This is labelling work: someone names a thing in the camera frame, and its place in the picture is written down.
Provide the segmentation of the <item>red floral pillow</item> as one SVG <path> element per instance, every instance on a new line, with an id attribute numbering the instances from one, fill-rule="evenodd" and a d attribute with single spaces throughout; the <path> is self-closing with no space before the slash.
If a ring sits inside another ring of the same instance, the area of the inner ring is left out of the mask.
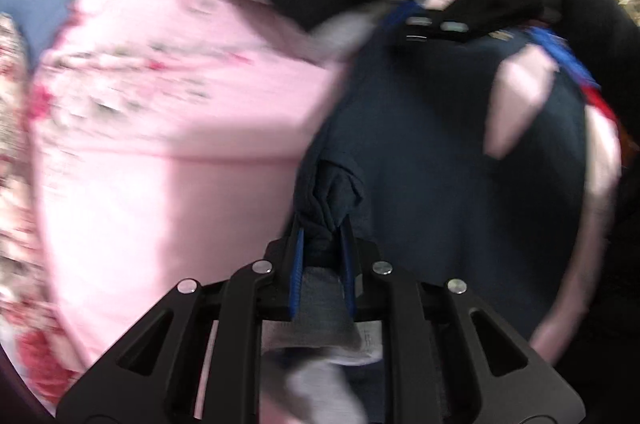
<path id="1" fill-rule="evenodd" d="M 13 19 L 1 16 L 1 345 L 28 388 L 54 412 L 84 367 L 49 292 L 32 195 L 28 63 Z"/>

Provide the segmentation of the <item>pink floral bed sheet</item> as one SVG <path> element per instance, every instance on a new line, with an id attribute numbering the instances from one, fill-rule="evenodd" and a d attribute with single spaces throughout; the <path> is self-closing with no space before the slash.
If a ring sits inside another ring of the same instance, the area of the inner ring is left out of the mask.
<path id="1" fill-rule="evenodd" d="M 421 39 L 539 26 L 570 47 L 565 0 L 412 2 L 431 19 L 410 18 Z M 298 56 L 316 39 L 269 0 L 77 1 L 36 73 L 29 129 L 56 303 L 89 369 L 180 281 L 227 280 L 285 236 L 300 163 L 401 3 L 327 22 L 335 51 L 318 63 Z M 570 331 L 554 369 L 591 302 L 622 172 L 617 124 L 585 101 L 578 265 L 541 335 L 551 350 Z"/>

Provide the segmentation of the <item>blue garment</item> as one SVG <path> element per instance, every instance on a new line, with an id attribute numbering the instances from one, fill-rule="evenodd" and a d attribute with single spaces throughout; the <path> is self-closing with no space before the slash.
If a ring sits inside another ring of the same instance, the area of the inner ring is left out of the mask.
<path id="1" fill-rule="evenodd" d="M 404 26 L 414 16 L 420 21 L 425 20 L 429 24 L 431 19 L 424 17 L 421 14 L 422 10 L 423 8 L 416 2 L 403 2 L 387 15 L 383 25 L 385 27 Z M 575 56 L 566 41 L 561 36 L 557 36 L 548 27 L 528 26 L 525 31 L 534 43 L 540 45 L 559 67 L 578 84 L 585 94 L 588 104 L 595 106 L 605 118 L 618 124 L 616 114 L 602 97 L 601 86 L 593 79 L 586 66 Z"/>

